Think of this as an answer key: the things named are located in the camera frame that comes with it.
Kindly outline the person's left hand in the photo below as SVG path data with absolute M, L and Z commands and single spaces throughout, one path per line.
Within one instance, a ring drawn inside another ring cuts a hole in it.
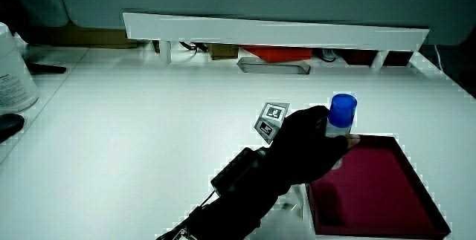
M 260 189 L 282 195 L 294 184 L 318 180 L 360 142 L 357 134 L 327 137 L 328 114 L 325 106 L 313 106 L 284 119 L 259 163 Z

